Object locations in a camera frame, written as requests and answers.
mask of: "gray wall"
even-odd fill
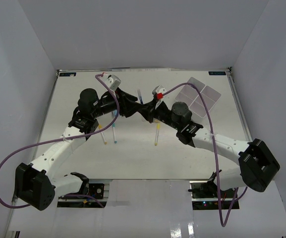
[[[281,165],[275,181],[286,209],[286,1],[268,3],[234,65],[234,80],[252,136],[267,141]]]
[[[56,69],[221,68],[268,0],[19,0]]]
[[[55,70],[17,0],[0,0],[0,161],[36,141]],[[0,172],[0,194],[11,202],[14,170],[30,152],[11,158]],[[0,205],[0,237],[10,210]]]

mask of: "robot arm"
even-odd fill
[[[130,117],[140,113],[144,119],[152,123],[155,119],[177,130],[176,136],[186,145],[213,151],[212,135],[202,125],[191,120],[192,112],[186,103],[176,102],[169,110],[163,102],[162,86],[154,89],[154,98],[146,104],[118,86],[120,80],[114,75],[104,75],[104,82],[115,91],[119,103],[119,114]],[[21,163],[15,174],[15,195],[38,210],[44,210],[53,198],[67,193],[86,194],[89,179],[78,173],[71,173],[60,179],[54,179],[58,168],[70,154],[82,145],[89,137],[70,138],[94,132],[98,127],[97,117],[116,110],[116,103],[109,92],[101,99],[94,89],[85,89],[80,94],[78,107],[74,110],[72,121],[64,131],[63,141],[54,143],[44,154],[29,165]],[[218,153],[236,164],[238,168],[220,173],[221,189],[248,186],[262,192],[280,169],[276,159],[266,146],[258,139],[253,142],[234,140],[222,135],[215,135]]]

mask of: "purple cable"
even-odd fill
[[[97,199],[95,199],[94,197],[90,196],[90,195],[83,195],[83,194],[66,194],[65,197],[87,197],[87,198],[91,198],[93,200],[95,200],[102,208],[104,208],[104,206],[101,204],[101,202],[99,202]]]
[[[191,86],[192,88],[194,88],[201,101],[202,101],[202,104],[203,104],[203,107],[206,111],[206,114],[208,116],[208,121],[209,121],[209,125],[210,125],[210,132],[212,134],[212,143],[213,143],[213,150],[214,150],[214,157],[215,157],[215,161],[216,161],[216,171],[217,171],[217,187],[218,187],[218,208],[219,208],[219,215],[220,215],[220,222],[221,222],[221,226],[222,227],[225,227],[227,222],[228,222],[228,218],[229,218],[229,215],[230,215],[230,212],[231,212],[231,209],[232,209],[232,206],[233,204],[235,203],[235,198],[236,198],[236,195],[237,195],[237,191],[238,191],[238,188],[236,188],[235,190],[235,193],[234,193],[234,196],[233,196],[233,199],[232,199],[232,202],[230,204],[230,207],[229,207],[229,210],[228,210],[228,213],[227,213],[227,216],[226,216],[226,219],[225,221],[223,222],[223,217],[222,217],[222,204],[221,204],[221,190],[220,190],[220,175],[219,175],[219,160],[218,160],[218,150],[217,150],[217,144],[216,144],[216,140],[215,140],[215,137],[213,135],[213,126],[212,126],[212,121],[211,121],[211,117],[210,117],[210,114],[209,114],[209,110],[207,108],[207,105],[206,103],[204,102],[204,99],[199,91],[199,89],[197,89],[197,87],[195,85],[193,85],[192,83],[181,83],[177,86],[175,86],[174,88],[172,88],[171,90],[167,91],[166,93],[164,93],[164,96],[167,95],[168,93],[171,93],[173,90],[183,86],[183,85],[189,85]],[[237,199],[237,201],[246,193],[246,190],[247,188],[244,190],[243,194]]]
[[[59,138],[59,139],[55,139],[55,140],[48,140],[48,141],[43,141],[43,142],[35,143],[35,144],[32,144],[32,145],[24,146],[24,147],[22,147],[22,148],[20,148],[18,150],[15,150],[11,154],[9,154],[5,159],[3,159],[3,161],[0,163],[0,169],[3,166],[3,164],[5,164],[5,162],[10,157],[12,157],[13,155],[17,154],[20,151],[23,151],[23,150],[26,150],[26,149],[29,149],[29,148],[32,148],[32,147],[35,147],[35,146],[39,146],[39,145],[45,145],[45,144],[59,142],[59,141],[63,141],[63,140],[70,140],[70,139],[76,139],[76,138],[81,138],[81,137],[85,137],[85,136],[91,136],[91,135],[95,135],[95,134],[101,133],[102,131],[108,129],[116,121],[116,119],[117,119],[117,117],[119,115],[119,104],[118,104],[117,98],[114,95],[114,92],[110,88],[108,88],[108,86],[99,78],[99,77],[102,77],[102,76],[103,76],[103,73],[102,74],[97,74],[97,75],[95,75],[95,78],[108,90],[108,92],[111,94],[111,96],[113,97],[114,101],[116,102],[116,115],[115,115],[114,119],[110,122],[110,124],[108,124],[106,127],[102,128],[101,130],[97,130],[95,132],[88,133],[88,134],[85,134],[85,135],[76,135],[76,136],[71,136],[71,137]],[[22,205],[22,206],[12,206],[12,205],[9,205],[9,204],[5,203],[1,199],[1,197],[0,197],[0,204],[2,204],[3,206],[5,206],[7,208],[11,208],[11,209],[17,209],[17,208],[23,208],[23,207],[30,206],[29,204]]]

